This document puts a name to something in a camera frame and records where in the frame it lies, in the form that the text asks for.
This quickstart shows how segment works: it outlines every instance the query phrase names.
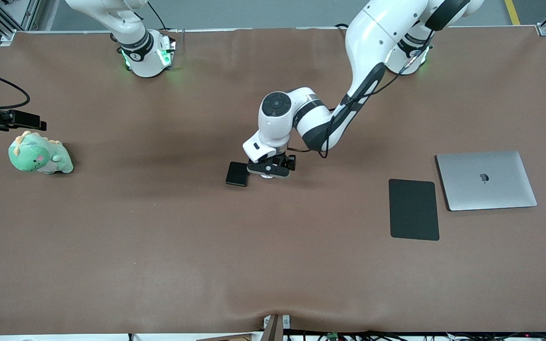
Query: green dinosaur plush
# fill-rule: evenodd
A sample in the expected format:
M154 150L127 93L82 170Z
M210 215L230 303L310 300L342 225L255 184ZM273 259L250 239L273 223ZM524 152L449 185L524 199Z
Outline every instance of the green dinosaur plush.
M60 141L48 140L28 130L11 143L8 155L11 164L23 172L54 174L73 171L71 157Z

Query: brown table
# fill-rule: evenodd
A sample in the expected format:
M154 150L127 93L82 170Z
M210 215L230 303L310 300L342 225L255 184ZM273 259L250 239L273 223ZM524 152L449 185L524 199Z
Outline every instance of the brown table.
M186 33L154 79L108 35L18 34L0 76L76 170L19 172L22 130L0 132L0 334L236 332L276 312L317 330L546 330L546 37L451 28L435 44L327 160L235 188L264 95L345 93L342 33ZM20 99L0 84L0 105ZM434 155L507 149L538 207L448 212ZM390 178L435 182L438 242L390 236Z

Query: black mouse pad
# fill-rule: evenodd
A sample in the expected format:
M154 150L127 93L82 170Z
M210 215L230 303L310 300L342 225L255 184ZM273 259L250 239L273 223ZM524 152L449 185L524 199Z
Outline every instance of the black mouse pad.
M434 183L389 179L389 211L392 237L439 240Z

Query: silver laptop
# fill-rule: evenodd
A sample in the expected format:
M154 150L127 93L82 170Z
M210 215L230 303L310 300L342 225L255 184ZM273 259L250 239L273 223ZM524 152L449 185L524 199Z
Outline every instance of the silver laptop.
M450 211L532 207L532 192L517 151L436 155Z

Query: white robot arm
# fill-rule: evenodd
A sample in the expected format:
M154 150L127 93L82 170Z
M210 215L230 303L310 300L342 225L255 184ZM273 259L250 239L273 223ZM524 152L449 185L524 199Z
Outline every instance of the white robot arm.
M345 48L353 82L332 112L313 90L303 87L269 93L260 105L258 131L243 144L248 170L267 177L289 172L271 165L288 149L294 127L311 151L325 152L377 89L385 70L405 75L424 62L435 31L477 10L483 0L370 0L346 32ZM259 164L267 164L264 170Z
M156 30L147 30L134 10L147 0L66 0L80 11L106 26L112 33L126 64L141 77L159 75L172 66L175 42Z

